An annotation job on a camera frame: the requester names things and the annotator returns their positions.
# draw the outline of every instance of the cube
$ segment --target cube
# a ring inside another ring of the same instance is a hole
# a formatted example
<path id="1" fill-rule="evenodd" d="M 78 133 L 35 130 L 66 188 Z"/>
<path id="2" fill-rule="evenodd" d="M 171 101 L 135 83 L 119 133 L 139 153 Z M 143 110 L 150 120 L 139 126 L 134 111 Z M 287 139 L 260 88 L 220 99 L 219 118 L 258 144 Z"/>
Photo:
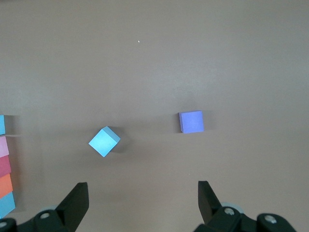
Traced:
<path id="1" fill-rule="evenodd" d="M 9 156 L 3 156 L 0 158 L 0 177 L 3 177 L 11 173 L 11 166 Z"/>
<path id="2" fill-rule="evenodd" d="M 10 174 L 0 177 L 0 198 L 13 191 Z"/>
<path id="3" fill-rule="evenodd" d="M 120 141 L 118 135 L 116 135 L 109 127 L 104 127 L 99 133 L 89 142 L 97 152 L 105 157 Z"/>
<path id="4" fill-rule="evenodd" d="M 7 156 L 9 154 L 8 144 L 6 143 L 5 136 L 0 137 L 0 157 Z"/>
<path id="5" fill-rule="evenodd" d="M 180 128 L 185 134 L 204 131 L 203 112 L 200 110 L 180 112 Z"/>
<path id="6" fill-rule="evenodd" d="M 0 115 L 0 135 L 5 134 L 4 115 Z"/>
<path id="7" fill-rule="evenodd" d="M 10 192 L 0 199 L 0 219 L 8 215 L 13 209 L 15 209 L 15 202 L 13 193 Z"/>

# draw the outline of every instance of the blue block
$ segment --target blue block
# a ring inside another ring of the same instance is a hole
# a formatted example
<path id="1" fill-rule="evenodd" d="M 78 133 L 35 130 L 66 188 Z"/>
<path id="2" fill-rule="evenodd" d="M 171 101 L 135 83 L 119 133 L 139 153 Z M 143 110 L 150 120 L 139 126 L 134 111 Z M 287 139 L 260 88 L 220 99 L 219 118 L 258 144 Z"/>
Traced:
<path id="1" fill-rule="evenodd" d="M 5 134 L 4 115 L 0 115 L 0 135 Z"/>
<path id="2" fill-rule="evenodd" d="M 183 133 L 195 133 L 204 131 L 203 112 L 200 110 L 180 112 L 180 128 Z"/>
<path id="3" fill-rule="evenodd" d="M 89 142 L 97 152 L 105 157 L 114 146 L 120 141 L 118 135 L 116 135 L 109 127 L 104 127 L 99 133 Z"/>
<path id="4" fill-rule="evenodd" d="M 0 219 L 7 216 L 13 209 L 15 209 L 15 202 L 13 193 L 10 192 L 0 199 Z"/>

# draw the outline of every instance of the blue-purple cube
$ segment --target blue-purple cube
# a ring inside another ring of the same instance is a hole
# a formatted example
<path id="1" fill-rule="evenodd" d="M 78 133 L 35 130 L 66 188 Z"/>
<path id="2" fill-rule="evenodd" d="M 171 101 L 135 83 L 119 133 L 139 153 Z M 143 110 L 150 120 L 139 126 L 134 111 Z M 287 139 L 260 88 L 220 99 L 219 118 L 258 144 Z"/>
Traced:
<path id="1" fill-rule="evenodd" d="M 204 131 L 203 112 L 200 110 L 180 112 L 180 128 L 183 133 L 195 133 Z"/>

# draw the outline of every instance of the orange block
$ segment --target orange block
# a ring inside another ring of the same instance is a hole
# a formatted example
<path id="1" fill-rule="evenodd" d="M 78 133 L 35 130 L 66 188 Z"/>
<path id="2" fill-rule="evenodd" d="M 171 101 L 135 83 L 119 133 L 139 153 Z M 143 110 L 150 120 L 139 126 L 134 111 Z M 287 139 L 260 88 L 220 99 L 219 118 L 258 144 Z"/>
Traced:
<path id="1" fill-rule="evenodd" d="M 0 177 L 0 199 L 13 191 L 10 174 Z"/>

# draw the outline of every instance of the light blue cube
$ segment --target light blue cube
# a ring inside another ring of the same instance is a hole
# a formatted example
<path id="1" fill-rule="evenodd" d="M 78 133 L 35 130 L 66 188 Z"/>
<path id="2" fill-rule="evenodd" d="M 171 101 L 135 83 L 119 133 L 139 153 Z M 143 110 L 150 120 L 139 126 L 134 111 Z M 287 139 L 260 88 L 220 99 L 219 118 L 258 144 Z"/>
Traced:
<path id="1" fill-rule="evenodd" d="M 0 219 L 7 216 L 13 209 L 15 209 L 15 202 L 13 193 L 10 192 L 0 199 Z"/>
<path id="2" fill-rule="evenodd" d="M 118 135 L 116 135 L 109 127 L 104 127 L 99 133 L 89 142 L 97 152 L 105 157 L 120 141 Z"/>
<path id="3" fill-rule="evenodd" d="M 4 115 L 0 115 L 0 135 L 5 134 Z"/>

